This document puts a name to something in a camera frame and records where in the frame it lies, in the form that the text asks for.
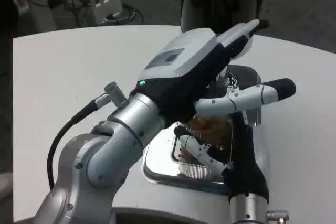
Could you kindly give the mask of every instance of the dark floor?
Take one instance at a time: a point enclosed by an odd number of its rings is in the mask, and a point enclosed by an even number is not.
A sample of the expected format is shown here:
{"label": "dark floor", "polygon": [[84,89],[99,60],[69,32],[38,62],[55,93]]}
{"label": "dark floor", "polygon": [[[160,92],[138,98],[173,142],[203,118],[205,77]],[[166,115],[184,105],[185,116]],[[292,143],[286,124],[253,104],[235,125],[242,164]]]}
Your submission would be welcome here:
{"label": "dark floor", "polygon": [[[137,7],[145,24],[178,25],[180,0],[123,0]],[[55,16],[64,11],[55,11]],[[264,0],[261,18],[271,27],[261,34],[336,52],[336,0]],[[60,29],[74,28],[71,19],[55,18]],[[0,31],[0,172],[12,169],[12,38],[35,33],[29,15],[18,26]],[[12,223],[13,199],[0,202],[0,223]]]}

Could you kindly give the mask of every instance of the metal cylinder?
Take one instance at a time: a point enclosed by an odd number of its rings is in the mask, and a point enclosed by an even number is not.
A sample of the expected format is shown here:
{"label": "metal cylinder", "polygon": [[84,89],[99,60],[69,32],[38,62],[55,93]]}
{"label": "metal cylinder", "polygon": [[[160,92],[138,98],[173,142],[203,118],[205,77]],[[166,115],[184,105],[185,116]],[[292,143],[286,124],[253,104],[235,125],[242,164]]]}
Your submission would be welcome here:
{"label": "metal cylinder", "polygon": [[240,194],[230,201],[231,223],[267,223],[267,201],[256,194]]}
{"label": "metal cylinder", "polygon": [[128,104],[128,100],[115,81],[106,85],[104,90],[107,94],[109,94],[110,99],[116,107],[122,109]]}
{"label": "metal cylinder", "polygon": [[289,220],[289,213],[288,211],[284,210],[274,210],[267,212],[267,219],[269,221],[278,221],[283,219],[284,221]]}
{"label": "metal cylinder", "polygon": [[108,120],[126,125],[135,133],[143,148],[164,128],[156,104],[143,94],[136,94],[124,109],[110,115]]}

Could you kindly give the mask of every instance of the white power strip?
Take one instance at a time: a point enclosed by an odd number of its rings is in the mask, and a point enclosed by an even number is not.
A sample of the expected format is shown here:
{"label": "white power strip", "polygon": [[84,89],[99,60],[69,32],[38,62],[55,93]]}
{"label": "white power strip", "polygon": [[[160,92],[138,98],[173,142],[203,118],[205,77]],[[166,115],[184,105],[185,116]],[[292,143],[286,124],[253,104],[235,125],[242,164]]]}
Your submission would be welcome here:
{"label": "white power strip", "polygon": [[98,3],[96,0],[90,1],[97,25],[103,23],[108,15],[117,16],[122,13],[121,0],[99,0]]}

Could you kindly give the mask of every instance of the silver metal joint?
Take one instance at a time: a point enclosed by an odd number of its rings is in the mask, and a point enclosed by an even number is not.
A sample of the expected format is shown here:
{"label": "silver metal joint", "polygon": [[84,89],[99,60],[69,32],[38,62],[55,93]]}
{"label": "silver metal joint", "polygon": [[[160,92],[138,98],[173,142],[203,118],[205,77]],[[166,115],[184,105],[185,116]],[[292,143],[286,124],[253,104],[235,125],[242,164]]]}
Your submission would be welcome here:
{"label": "silver metal joint", "polygon": [[117,108],[125,108],[129,103],[115,81],[107,84],[104,90]]}
{"label": "silver metal joint", "polygon": [[108,117],[110,121],[123,123],[138,137],[143,148],[164,128],[156,104],[143,94],[136,94],[123,110]]}
{"label": "silver metal joint", "polygon": [[97,105],[98,108],[104,107],[106,104],[109,104],[111,102],[111,97],[109,94],[104,93],[100,96],[98,96],[95,100],[94,103]]}
{"label": "silver metal joint", "polygon": [[268,223],[267,201],[256,194],[240,194],[230,201],[231,223]]}

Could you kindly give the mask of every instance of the black glove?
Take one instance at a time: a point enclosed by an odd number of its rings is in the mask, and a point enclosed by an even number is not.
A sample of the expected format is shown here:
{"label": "black glove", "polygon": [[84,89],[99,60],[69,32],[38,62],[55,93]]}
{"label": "black glove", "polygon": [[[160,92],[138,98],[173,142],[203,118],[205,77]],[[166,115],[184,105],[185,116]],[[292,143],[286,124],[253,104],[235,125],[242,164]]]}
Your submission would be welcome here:
{"label": "black glove", "polygon": [[226,169],[222,176],[230,188],[229,201],[239,194],[256,194],[269,202],[266,180],[254,155],[252,128],[245,125],[242,114],[232,115],[234,125],[233,169]]}

